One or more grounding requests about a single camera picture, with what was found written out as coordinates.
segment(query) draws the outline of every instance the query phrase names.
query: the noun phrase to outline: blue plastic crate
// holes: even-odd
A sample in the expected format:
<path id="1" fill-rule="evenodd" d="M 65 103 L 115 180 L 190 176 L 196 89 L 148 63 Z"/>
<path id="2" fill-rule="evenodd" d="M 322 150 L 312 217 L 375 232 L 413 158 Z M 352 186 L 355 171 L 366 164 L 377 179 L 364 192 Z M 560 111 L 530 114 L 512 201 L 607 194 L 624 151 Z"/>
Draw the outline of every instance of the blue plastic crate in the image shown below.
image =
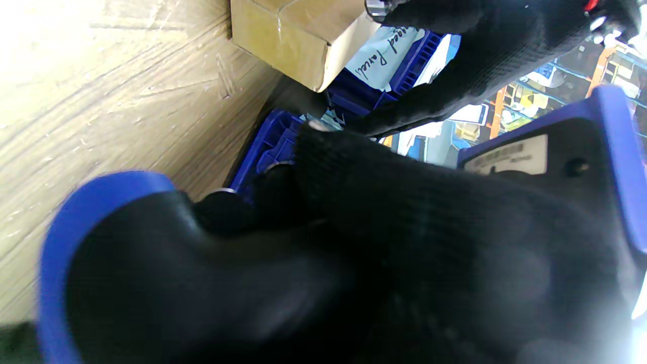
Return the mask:
<path id="1" fill-rule="evenodd" d="M 389 81 L 390 92 L 373 89 L 350 71 L 343 69 L 328 87 L 328 95 L 337 115 L 342 115 L 344 120 L 357 119 L 383 103 L 399 99 L 402 94 L 413 88 L 442 38 L 442 35 L 426 30 L 421 39 L 413 42 Z"/>
<path id="2" fill-rule="evenodd" d="M 269 166 L 292 160 L 296 135 L 303 121 L 287 111 L 274 110 L 263 121 L 230 188 L 251 197 L 251 181 Z"/>

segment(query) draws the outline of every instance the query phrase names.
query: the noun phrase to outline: sticker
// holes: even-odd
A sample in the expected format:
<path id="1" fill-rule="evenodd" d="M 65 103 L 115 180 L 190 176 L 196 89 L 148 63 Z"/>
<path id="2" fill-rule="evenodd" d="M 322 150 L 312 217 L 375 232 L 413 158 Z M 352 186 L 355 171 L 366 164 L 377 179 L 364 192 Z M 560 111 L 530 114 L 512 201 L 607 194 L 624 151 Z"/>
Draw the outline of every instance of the sticker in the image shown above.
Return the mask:
<path id="1" fill-rule="evenodd" d="M 464 169 L 478 174 L 491 174 L 504 170 L 517 170 L 528 174 L 544 174 L 548 162 L 548 135 L 539 135 L 518 141 L 465 163 Z"/>

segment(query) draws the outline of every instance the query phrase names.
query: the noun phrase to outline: wooden board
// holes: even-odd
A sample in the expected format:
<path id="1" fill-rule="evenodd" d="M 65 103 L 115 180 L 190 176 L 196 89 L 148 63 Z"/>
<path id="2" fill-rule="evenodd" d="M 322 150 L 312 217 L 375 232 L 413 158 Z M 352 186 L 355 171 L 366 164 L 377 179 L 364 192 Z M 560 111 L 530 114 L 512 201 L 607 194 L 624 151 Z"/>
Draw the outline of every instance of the wooden board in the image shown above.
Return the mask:
<path id="1" fill-rule="evenodd" d="M 12 1 L 0 34 L 0 323 L 31 319 L 67 194 L 117 170 L 220 187 L 279 74 L 228 41 L 226 0 Z"/>

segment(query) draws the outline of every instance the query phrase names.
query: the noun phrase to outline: cardboard box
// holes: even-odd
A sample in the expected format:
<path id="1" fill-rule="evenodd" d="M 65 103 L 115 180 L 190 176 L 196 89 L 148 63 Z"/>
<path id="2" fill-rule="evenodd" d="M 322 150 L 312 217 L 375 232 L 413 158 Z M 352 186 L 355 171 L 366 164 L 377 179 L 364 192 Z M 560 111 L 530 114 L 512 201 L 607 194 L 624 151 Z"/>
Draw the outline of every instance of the cardboard box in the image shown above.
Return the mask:
<path id="1" fill-rule="evenodd" d="M 379 24 L 364 0 L 231 0 L 233 41 L 323 91 Z"/>

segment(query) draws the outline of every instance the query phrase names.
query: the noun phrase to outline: gloved hand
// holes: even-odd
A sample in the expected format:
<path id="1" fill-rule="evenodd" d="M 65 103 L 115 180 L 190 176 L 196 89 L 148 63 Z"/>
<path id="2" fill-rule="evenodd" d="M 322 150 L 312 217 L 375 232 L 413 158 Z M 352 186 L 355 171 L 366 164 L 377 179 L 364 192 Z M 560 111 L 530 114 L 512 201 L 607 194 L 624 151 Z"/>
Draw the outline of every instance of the gloved hand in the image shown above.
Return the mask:
<path id="1" fill-rule="evenodd" d="M 580 45 L 598 17 L 606 17 L 604 29 L 624 31 L 625 38 L 637 34 L 641 24 L 635 0 L 384 0 L 386 15 L 371 11 L 373 3 L 381 2 L 369 0 L 367 5 L 379 23 L 462 38 L 455 58 L 432 83 L 418 85 L 348 125 L 372 137 L 442 121 L 468 104 L 479 104 Z M 589 3 L 595 7 L 586 12 Z"/>
<path id="2" fill-rule="evenodd" d="M 348 132 L 305 128 L 294 173 L 393 283 L 357 363 L 628 362 L 620 263 L 586 212 Z"/>
<path id="3" fill-rule="evenodd" d="M 87 363 L 628 362 L 613 242 L 576 207 L 305 127 L 253 204 L 151 195 L 75 253 Z"/>

